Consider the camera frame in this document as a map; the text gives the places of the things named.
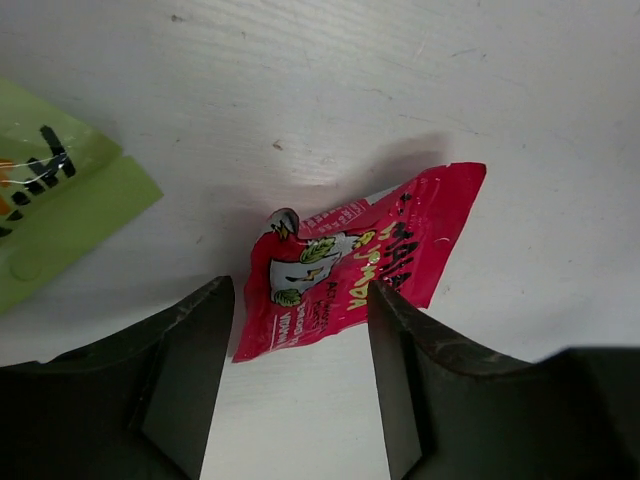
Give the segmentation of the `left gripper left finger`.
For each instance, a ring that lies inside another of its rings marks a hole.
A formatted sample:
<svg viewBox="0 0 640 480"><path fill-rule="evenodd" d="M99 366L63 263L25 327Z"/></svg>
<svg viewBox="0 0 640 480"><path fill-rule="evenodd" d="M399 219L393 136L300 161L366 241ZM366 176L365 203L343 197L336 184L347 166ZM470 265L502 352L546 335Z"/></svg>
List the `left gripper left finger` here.
<svg viewBox="0 0 640 480"><path fill-rule="evenodd" d="M5 479L197 479L230 340L232 280L47 363L1 371Z"/></svg>

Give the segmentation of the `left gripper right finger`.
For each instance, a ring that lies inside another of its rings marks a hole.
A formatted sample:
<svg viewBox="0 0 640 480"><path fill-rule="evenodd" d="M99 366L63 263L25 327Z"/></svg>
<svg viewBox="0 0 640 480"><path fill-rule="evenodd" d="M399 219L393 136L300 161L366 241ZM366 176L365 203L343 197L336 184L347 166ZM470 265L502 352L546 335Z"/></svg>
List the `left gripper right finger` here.
<svg viewBox="0 0 640 480"><path fill-rule="evenodd" d="M394 479L635 479L639 351L528 363L421 312L384 282L368 333Z"/></svg>

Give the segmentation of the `pink snack packet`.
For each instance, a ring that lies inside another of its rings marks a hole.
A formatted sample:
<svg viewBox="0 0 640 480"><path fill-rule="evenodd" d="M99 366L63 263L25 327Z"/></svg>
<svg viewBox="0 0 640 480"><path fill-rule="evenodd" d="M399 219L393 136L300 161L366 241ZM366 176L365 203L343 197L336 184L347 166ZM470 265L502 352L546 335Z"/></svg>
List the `pink snack packet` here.
<svg viewBox="0 0 640 480"><path fill-rule="evenodd" d="M375 280L427 307L485 176L482 163L452 163L305 220L274 212L250 254L234 362L365 323Z"/></svg>

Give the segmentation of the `green triangular snack packet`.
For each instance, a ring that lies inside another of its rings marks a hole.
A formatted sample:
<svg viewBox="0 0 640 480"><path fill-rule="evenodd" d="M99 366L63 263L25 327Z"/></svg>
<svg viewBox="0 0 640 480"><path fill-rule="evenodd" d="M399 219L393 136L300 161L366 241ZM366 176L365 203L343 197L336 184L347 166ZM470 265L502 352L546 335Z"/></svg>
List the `green triangular snack packet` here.
<svg viewBox="0 0 640 480"><path fill-rule="evenodd" d="M1 82L1 309L53 280L162 192L101 131Z"/></svg>

